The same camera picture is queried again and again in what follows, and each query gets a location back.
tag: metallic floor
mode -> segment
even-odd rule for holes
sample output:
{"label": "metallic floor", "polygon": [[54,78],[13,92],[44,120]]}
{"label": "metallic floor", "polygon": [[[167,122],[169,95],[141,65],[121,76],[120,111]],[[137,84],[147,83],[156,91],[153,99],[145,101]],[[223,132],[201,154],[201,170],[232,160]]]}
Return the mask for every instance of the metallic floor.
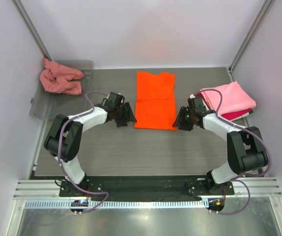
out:
{"label": "metallic floor", "polygon": [[[95,70],[89,90],[120,92],[134,111],[136,72],[139,70]],[[177,113],[181,106],[187,105],[190,94],[202,88],[230,83],[225,68],[165,68],[142,71],[153,74],[166,71],[176,75],[174,93]],[[103,99],[100,95],[92,95],[91,98],[94,103]],[[69,102],[68,106],[71,110],[76,104]],[[64,115],[72,115],[67,112],[67,106],[64,107]],[[174,132],[134,129],[132,123],[128,125],[117,128],[114,122],[108,122],[83,134],[78,158],[87,175],[199,175],[206,174],[227,160],[225,141],[199,127],[191,132]],[[56,160],[43,147],[35,174],[62,174]]]}
{"label": "metallic floor", "polygon": [[[229,198],[223,211],[239,210],[245,198]],[[281,236],[269,198],[252,198],[245,211],[222,216],[204,208],[97,210],[68,216],[69,210],[25,210],[18,236]]]}

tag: orange fabric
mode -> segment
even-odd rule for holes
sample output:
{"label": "orange fabric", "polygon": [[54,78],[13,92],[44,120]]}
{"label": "orange fabric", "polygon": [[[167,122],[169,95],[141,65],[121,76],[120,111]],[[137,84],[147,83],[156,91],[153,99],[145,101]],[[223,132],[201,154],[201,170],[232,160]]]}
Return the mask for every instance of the orange fabric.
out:
{"label": "orange fabric", "polygon": [[177,130],[174,95],[175,75],[152,75],[139,71],[136,77],[135,128]]}

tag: white panel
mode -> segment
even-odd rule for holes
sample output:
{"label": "white panel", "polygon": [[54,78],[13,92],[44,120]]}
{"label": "white panel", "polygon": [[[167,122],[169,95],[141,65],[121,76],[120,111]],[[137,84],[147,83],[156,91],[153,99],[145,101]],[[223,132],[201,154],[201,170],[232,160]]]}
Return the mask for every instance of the white panel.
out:
{"label": "white panel", "polygon": [[257,102],[251,125],[269,145],[282,190],[282,1],[275,1],[235,70],[243,89]]}
{"label": "white panel", "polygon": [[40,121],[29,116],[41,54],[10,0],[0,0],[0,236],[18,179],[31,168]]}
{"label": "white panel", "polygon": [[22,0],[54,60],[229,66],[263,0]]}

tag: folded pink towel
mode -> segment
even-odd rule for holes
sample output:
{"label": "folded pink towel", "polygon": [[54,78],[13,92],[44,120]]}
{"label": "folded pink towel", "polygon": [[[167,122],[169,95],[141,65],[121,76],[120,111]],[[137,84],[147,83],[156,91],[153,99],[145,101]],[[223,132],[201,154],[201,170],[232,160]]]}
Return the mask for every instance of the folded pink towel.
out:
{"label": "folded pink towel", "polygon": [[[238,112],[246,109],[255,108],[255,101],[246,94],[237,82],[215,87],[223,95],[223,101],[219,109],[219,114]],[[212,109],[216,110],[219,106],[220,96],[216,91],[201,92],[205,102]]]}
{"label": "folded pink towel", "polygon": [[45,69],[40,73],[40,81],[47,92],[66,93],[71,95],[82,94],[82,87],[77,80],[84,74],[76,69],[43,59]]}

